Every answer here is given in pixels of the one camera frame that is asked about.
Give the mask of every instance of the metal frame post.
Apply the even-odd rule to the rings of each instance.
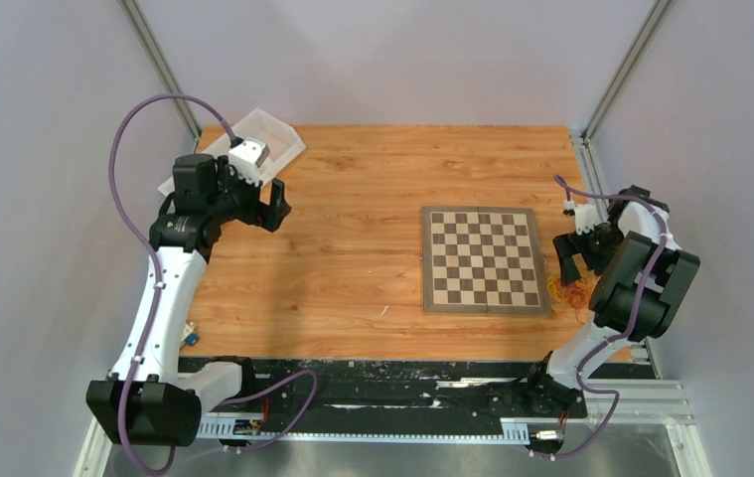
[[[657,32],[658,27],[674,1],[675,0],[656,0],[655,4],[652,5],[652,10],[646,17],[646,21],[643,22],[643,26],[640,27],[640,31],[634,38],[634,43],[631,44],[631,48],[622,60],[622,64],[620,64],[613,79],[611,79],[611,83],[608,85],[607,90],[605,90],[605,94],[599,101],[599,105],[596,106],[596,110],[593,111],[593,115],[590,116],[590,121],[587,122],[587,128],[582,134],[582,138],[585,142],[589,142],[596,137],[596,132],[599,130],[599,127],[601,127],[602,122],[604,122],[608,111],[625,85],[628,76],[637,65],[640,57],[643,55],[643,51],[649,45],[649,42],[651,42],[655,32]]]
[[[181,87],[169,68],[169,64],[166,62],[166,57],[163,56],[160,46],[157,45],[157,40],[154,38],[151,28],[145,20],[145,15],[143,15],[139,3],[136,0],[117,0],[117,2],[122,7],[128,23],[131,25],[140,46],[145,51],[152,68],[157,73],[157,77],[160,78],[160,82],[163,84],[166,92],[181,93]],[[182,99],[173,99],[172,103],[175,105],[175,110],[178,112],[178,116],[183,121],[184,126],[186,126],[190,135],[192,135],[197,143],[201,138],[201,125],[198,119],[196,119],[195,114],[193,114],[192,109]]]

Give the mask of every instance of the chessboard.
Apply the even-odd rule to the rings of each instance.
[[[424,207],[423,309],[550,313],[532,209]]]

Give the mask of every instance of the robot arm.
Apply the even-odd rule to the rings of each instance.
[[[175,193],[166,198],[149,231],[162,266],[162,281],[156,282],[154,263],[149,260],[145,291],[122,354],[105,380],[92,381],[87,388],[87,405],[114,443],[119,442],[119,395],[127,380],[133,383],[126,413],[131,444],[190,445],[204,413],[239,393],[239,364],[210,363],[179,381],[178,353],[190,303],[222,225],[239,220],[274,232],[291,211],[285,185],[276,179],[270,204],[259,201],[262,183],[257,167],[267,156],[262,141],[248,138],[228,156],[191,154],[175,161]],[[160,304],[145,348],[135,356],[155,288],[161,289]],[[134,376],[129,376],[132,361],[137,367]]]
[[[632,186],[620,192],[622,195],[647,201],[664,222],[668,220],[669,208],[652,200],[649,191]],[[573,206],[565,203],[564,212],[575,216],[576,231],[554,239],[561,281],[568,284],[580,278],[572,260],[577,253],[601,278],[590,297],[590,321],[569,343],[535,363],[527,376],[520,399],[524,408],[536,415],[566,412],[581,399],[581,382],[614,353],[647,337],[662,336],[675,319],[700,264],[697,256],[680,249],[667,228],[666,246],[650,276],[643,276],[662,234],[652,214],[636,202],[615,200],[608,207],[608,222],[597,223],[594,206]],[[641,280],[646,280],[645,289],[635,304]],[[614,340],[626,331],[635,307],[633,331],[626,339]]]

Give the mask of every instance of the chessboard square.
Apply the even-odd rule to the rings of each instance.
[[[526,294],[522,292],[512,293],[511,304],[515,306],[526,306]]]
[[[447,290],[435,290],[432,292],[432,302],[439,304],[439,305],[446,305],[449,303],[447,301]]]
[[[524,281],[523,282],[523,291],[526,293],[537,293],[537,282],[536,281]]]

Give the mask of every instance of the metal floor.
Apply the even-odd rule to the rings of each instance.
[[[567,426],[564,450],[580,444],[592,430],[584,424]],[[679,476],[672,445],[661,425],[609,425],[599,439],[574,458],[544,462],[529,458],[522,447],[509,445],[372,444],[281,441],[257,451],[215,454],[183,462],[213,447],[217,441],[199,439],[179,449],[168,475],[251,477],[523,477]],[[139,447],[140,456],[154,464],[165,461],[163,449]],[[141,475],[114,446],[104,476]]]

